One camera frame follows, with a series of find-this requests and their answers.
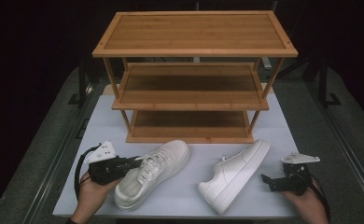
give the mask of hand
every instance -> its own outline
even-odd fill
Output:
[[[314,186],[319,189],[318,184],[313,181]],[[315,192],[307,188],[307,190],[298,196],[291,191],[283,191],[281,194],[292,202],[301,218],[310,224],[328,224],[327,214],[322,202],[319,201]]]
[[[86,172],[80,179],[84,181],[80,184],[79,200],[77,202],[77,209],[71,217],[71,220],[83,224],[87,223],[89,219],[98,211],[103,205],[108,192],[116,187],[121,179],[110,182],[107,185],[99,185],[91,181],[89,173]]]

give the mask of white sneaker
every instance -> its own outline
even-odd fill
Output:
[[[199,184],[200,194],[220,215],[258,169],[269,148],[269,142],[257,140],[250,148],[215,165],[214,178]]]
[[[182,170],[189,154],[185,142],[174,140],[137,158],[143,160],[141,167],[130,170],[116,186],[115,203],[118,208],[125,211],[137,208],[160,182]]]

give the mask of human hand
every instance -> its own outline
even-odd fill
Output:
[[[314,186],[319,189],[318,184],[313,180]],[[282,191],[281,194],[293,203],[301,218],[310,224],[328,224],[325,207],[318,196],[311,188],[301,195],[296,195],[291,191]]]
[[[77,209],[71,216],[71,220],[83,224],[87,223],[90,218],[103,205],[108,192],[116,187],[121,179],[112,181],[106,185],[99,185],[89,178],[89,173],[86,172],[80,178],[79,200],[77,201]]]

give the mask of shoe rack shelf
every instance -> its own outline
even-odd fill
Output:
[[[92,53],[103,58],[127,142],[253,143],[284,58],[296,57],[272,11],[118,12]],[[129,63],[132,57],[248,57],[246,63]],[[262,88],[261,57],[277,63]],[[122,58],[116,83],[110,59]],[[132,110],[129,120],[126,110]],[[246,111],[253,110],[249,118]]]

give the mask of white table surface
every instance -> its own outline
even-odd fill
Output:
[[[77,206],[74,173],[80,155],[87,149],[110,140],[117,154],[128,158],[147,154],[161,145],[126,143],[127,129],[120,112],[111,109],[113,100],[113,95],[100,97],[63,192],[54,208],[54,216],[69,217]],[[298,152],[275,94],[269,93],[267,100],[270,110],[260,112],[253,135],[255,139],[265,139],[272,145],[261,166],[223,216],[218,215],[202,198],[197,189],[198,184],[213,178],[213,167],[223,155],[231,157],[248,148],[248,144],[189,144],[191,152],[185,168],[174,177],[160,183],[136,210],[119,210],[114,203],[114,192],[111,191],[96,216],[246,219],[295,217],[297,214],[292,205],[279,193],[270,192],[268,185],[264,184],[260,177],[260,174],[271,178],[285,177],[281,159],[291,152]],[[249,112],[248,116],[252,119],[253,112]],[[88,165],[83,164],[81,175],[87,169]]]

